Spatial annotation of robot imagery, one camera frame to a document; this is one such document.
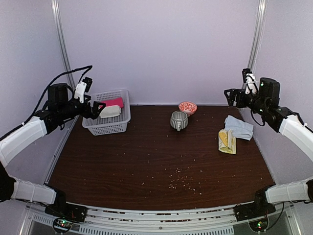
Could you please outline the red white patterned bowl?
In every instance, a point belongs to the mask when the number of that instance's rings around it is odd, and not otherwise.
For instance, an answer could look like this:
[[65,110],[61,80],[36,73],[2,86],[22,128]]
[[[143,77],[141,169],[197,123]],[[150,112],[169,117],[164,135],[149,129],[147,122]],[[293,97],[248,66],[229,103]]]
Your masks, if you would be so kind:
[[180,111],[187,113],[189,116],[193,115],[198,109],[197,105],[191,101],[181,102],[178,107]]

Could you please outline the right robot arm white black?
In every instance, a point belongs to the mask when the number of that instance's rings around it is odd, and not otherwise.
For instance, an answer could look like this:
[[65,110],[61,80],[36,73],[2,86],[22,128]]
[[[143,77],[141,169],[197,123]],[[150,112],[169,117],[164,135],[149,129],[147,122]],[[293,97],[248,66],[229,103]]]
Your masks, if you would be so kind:
[[[264,124],[293,142],[309,159],[313,158],[313,131],[301,119],[299,113],[279,106],[280,83],[262,77],[257,90],[255,83],[248,81],[245,89],[224,91],[229,106],[249,108],[259,114]],[[282,185],[264,187],[255,193],[254,202],[234,207],[237,220],[251,219],[275,212],[278,203],[311,203],[313,201],[313,179]]]

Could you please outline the beige towel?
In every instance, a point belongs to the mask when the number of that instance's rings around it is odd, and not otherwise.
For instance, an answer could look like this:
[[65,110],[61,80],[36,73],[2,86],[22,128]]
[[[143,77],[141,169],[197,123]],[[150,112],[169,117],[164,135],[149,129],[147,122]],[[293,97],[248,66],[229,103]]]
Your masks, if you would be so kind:
[[101,113],[100,113],[100,118],[111,118],[111,117],[116,117],[121,114],[121,108],[119,105],[112,105],[105,107]]

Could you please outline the aluminium front rail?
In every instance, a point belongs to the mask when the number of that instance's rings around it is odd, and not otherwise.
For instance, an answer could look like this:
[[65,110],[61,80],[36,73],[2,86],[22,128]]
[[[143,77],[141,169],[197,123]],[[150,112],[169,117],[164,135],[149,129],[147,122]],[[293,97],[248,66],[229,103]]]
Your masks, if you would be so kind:
[[84,222],[67,235],[302,235],[293,204],[277,204],[266,217],[237,221],[234,205],[142,211],[88,206]]

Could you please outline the yellow green patterned towel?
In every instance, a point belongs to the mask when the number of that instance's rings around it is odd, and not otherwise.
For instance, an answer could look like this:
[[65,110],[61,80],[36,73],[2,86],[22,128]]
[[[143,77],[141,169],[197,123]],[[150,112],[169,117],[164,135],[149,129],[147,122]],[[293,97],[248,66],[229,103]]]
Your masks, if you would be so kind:
[[236,154],[236,138],[232,130],[220,130],[218,133],[218,150],[227,154]]

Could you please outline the aluminium corner post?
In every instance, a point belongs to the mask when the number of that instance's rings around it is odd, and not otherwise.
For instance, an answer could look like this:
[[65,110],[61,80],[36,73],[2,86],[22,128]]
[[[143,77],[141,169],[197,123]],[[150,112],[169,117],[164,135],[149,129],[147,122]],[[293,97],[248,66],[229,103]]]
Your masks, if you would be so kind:
[[255,70],[257,54],[258,54],[261,41],[262,41],[267,4],[268,4],[267,0],[258,1],[255,29],[254,29],[253,40],[252,40],[250,55],[249,55],[248,64],[247,64],[247,68],[249,68],[251,71]]
[[54,22],[56,26],[59,46],[61,50],[61,57],[62,57],[63,65],[66,71],[70,71],[71,67],[70,67],[70,62],[69,62],[65,38],[64,38],[59,1],[51,0],[51,6],[52,6],[52,14],[53,14],[53,18],[54,18]]

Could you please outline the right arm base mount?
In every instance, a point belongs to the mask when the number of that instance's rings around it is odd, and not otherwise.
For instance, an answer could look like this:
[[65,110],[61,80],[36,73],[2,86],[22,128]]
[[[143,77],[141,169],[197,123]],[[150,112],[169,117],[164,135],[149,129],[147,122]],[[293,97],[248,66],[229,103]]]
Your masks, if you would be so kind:
[[266,217],[268,214],[276,212],[276,208],[273,204],[258,206],[255,203],[248,203],[236,205],[233,209],[237,221],[251,220],[257,217]]

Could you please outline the light blue towel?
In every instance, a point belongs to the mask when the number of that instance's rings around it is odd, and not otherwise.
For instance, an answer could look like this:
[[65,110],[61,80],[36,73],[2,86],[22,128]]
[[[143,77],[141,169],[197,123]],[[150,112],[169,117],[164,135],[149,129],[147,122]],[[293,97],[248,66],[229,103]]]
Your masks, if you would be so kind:
[[238,139],[250,141],[253,137],[253,128],[254,126],[252,124],[244,122],[231,115],[228,115],[224,121],[224,129],[226,131],[231,130],[232,135]]

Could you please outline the grey striped ceramic mug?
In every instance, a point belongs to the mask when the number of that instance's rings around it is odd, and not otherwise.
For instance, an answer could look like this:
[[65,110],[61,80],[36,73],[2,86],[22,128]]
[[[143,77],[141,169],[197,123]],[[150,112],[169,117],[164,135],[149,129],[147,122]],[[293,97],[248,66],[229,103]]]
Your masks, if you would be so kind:
[[188,126],[188,115],[183,111],[174,111],[171,114],[170,125],[176,131],[181,131]]

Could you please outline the left aluminium corner post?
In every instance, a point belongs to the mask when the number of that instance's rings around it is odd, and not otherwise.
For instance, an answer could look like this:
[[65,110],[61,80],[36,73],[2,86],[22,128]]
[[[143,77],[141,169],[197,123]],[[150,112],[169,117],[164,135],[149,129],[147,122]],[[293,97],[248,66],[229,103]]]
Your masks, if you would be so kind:
[[59,1],[51,0],[51,6],[52,6],[52,14],[53,14],[53,18],[54,18],[54,22],[56,26],[59,46],[61,50],[61,57],[62,57],[63,65],[66,71],[70,71],[71,67],[70,67],[70,62],[69,62],[65,38],[64,38]]

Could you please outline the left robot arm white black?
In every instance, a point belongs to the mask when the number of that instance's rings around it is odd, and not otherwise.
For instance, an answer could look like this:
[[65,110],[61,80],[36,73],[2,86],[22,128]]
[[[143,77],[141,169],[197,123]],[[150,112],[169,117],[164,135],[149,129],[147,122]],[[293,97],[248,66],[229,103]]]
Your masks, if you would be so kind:
[[47,101],[41,110],[34,113],[19,127],[0,139],[0,200],[18,199],[38,202],[55,212],[59,217],[70,214],[66,195],[58,189],[27,182],[10,176],[6,166],[24,149],[36,140],[50,134],[58,127],[63,129],[66,122],[77,116],[96,119],[106,107],[105,103],[95,101],[86,93],[88,82],[79,82],[68,97],[71,88],[66,83],[49,85],[44,91]]

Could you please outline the white perforated plastic basket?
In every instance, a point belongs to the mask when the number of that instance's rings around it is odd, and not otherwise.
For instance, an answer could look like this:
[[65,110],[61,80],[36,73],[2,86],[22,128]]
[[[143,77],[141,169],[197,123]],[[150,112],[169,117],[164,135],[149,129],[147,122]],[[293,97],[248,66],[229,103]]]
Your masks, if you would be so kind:
[[121,97],[124,107],[116,117],[91,119],[82,118],[82,127],[88,129],[94,136],[122,133],[127,130],[131,120],[129,92],[127,90],[107,91],[91,95],[92,101],[104,101]]

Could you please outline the right aluminium corner post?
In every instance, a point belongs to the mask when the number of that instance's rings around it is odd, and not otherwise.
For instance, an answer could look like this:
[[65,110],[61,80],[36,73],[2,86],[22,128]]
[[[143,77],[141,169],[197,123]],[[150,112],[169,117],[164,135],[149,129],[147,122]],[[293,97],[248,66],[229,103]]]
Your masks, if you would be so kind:
[[255,70],[257,54],[258,54],[261,41],[262,41],[267,4],[268,4],[267,0],[258,1],[255,29],[254,29],[253,40],[252,40],[250,55],[249,55],[248,64],[247,64],[247,68],[249,68],[251,71]]

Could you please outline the pink microfibre towel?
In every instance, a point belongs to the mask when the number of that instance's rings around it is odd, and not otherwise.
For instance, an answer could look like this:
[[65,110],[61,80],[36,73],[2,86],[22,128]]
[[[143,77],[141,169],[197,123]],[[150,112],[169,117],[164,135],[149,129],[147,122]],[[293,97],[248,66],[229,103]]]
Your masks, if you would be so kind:
[[122,97],[114,98],[114,99],[107,99],[107,100],[102,100],[100,103],[103,103],[106,105],[106,107],[109,106],[115,106],[118,105],[120,108],[124,107],[124,102]]

